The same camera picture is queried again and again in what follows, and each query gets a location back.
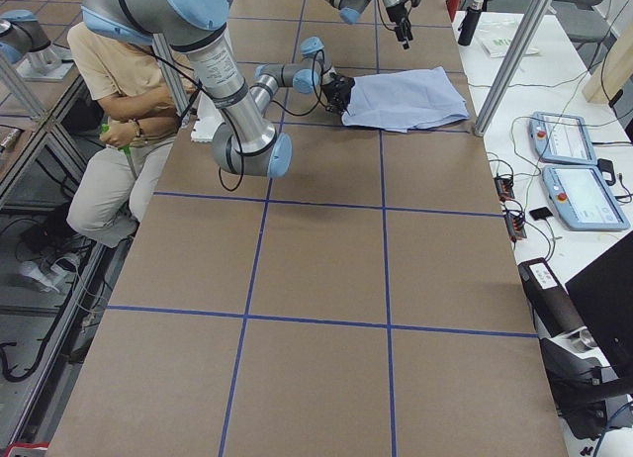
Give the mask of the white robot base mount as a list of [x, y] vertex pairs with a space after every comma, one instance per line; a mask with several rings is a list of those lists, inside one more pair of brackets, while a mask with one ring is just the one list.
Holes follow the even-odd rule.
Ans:
[[204, 93], [199, 94], [196, 108], [196, 121], [191, 131], [191, 140], [198, 143], [213, 141], [218, 127], [224, 122], [221, 112], [212, 99]]

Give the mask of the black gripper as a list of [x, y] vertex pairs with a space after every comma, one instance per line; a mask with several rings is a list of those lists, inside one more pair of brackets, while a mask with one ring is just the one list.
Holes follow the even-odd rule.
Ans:
[[325, 109], [330, 113], [344, 113], [347, 111], [351, 101], [351, 91], [355, 86], [353, 77], [341, 74], [332, 74], [327, 79], [327, 83], [321, 86], [325, 95]]
[[394, 33], [404, 49], [409, 49], [409, 38], [412, 37], [411, 23], [408, 18], [408, 9], [405, 2], [398, 3], [387, 8], [390, 21], [394, 24]]

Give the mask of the person's right hand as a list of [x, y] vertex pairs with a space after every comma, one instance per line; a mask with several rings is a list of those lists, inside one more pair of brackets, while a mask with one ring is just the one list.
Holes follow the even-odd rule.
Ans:
[[136, 128], [131, 123], [103, 125], [100, 132], [100, 141], [117, 149], [129, 146], [135, 138]]

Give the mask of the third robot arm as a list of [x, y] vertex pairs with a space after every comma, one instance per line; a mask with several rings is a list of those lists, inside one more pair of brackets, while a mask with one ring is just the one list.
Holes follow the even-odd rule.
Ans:
[[[84, 21], [101, 35], [133, 45], [148, 46], [152, 36], [142, 35], [126, 25], [116, 25], [86, 9]], [[29, 81], [61, 81], [73, 58], [69, 48], [54, 45], [37, 17], [28, 10], [12, 10], [1, 15], [1, 53], [22, 78]]]

